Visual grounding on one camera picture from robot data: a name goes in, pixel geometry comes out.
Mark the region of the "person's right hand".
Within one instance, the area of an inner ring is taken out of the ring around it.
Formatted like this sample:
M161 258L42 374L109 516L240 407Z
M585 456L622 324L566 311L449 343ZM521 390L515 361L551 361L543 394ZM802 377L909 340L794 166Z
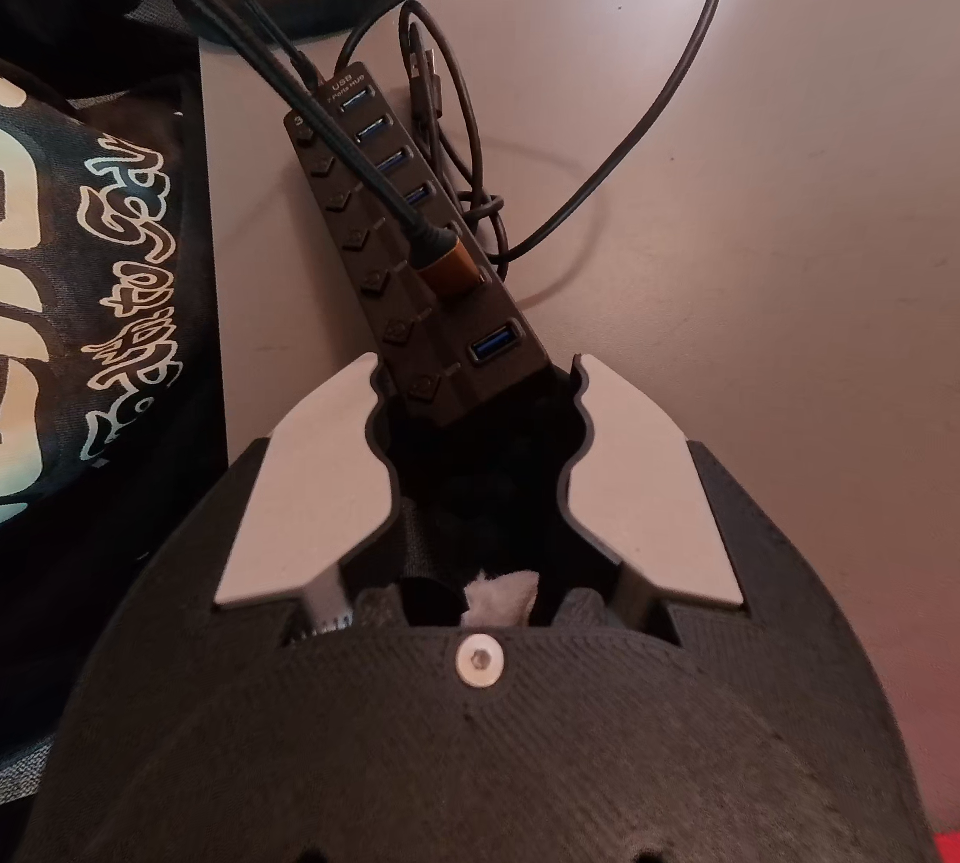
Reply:
M481 572L463 588L466 610L461 627L510 628L529 624L539 590L540 574L519 570L489 577Z

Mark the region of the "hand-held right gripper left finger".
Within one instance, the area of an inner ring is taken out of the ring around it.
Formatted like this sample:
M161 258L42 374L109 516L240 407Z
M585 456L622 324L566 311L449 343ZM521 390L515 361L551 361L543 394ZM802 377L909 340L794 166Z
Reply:
M378 449L381 361L367 352L299 401L270 433L214 603L294 600L315 630L354 621L348 562L383 542L400 516L393 465Z

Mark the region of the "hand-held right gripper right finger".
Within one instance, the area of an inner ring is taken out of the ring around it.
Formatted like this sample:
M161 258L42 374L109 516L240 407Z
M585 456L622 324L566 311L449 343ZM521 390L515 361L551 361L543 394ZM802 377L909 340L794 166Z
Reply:
M558 509L615 569L607 605L641 629L667 601L738 613L746 601L689 441L651 397L590 354L571 365L581 447Z

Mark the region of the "black multi-port usb hub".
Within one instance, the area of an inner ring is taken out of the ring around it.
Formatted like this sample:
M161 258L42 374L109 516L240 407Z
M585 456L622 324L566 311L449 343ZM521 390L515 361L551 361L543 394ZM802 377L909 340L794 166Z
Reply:
M469 293L439 297L413 267L396 219L299 114L288 114L306 182L408 416L445 427L550 390L545 348L368 68L348 65L318 101L414 210L458 237L481 277Z

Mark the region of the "person's black printed shirt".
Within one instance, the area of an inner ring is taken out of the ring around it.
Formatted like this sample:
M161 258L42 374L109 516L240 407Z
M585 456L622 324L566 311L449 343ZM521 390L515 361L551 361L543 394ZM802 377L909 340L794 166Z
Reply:
M198 65L88 105L2 77L2 804L225 471Z

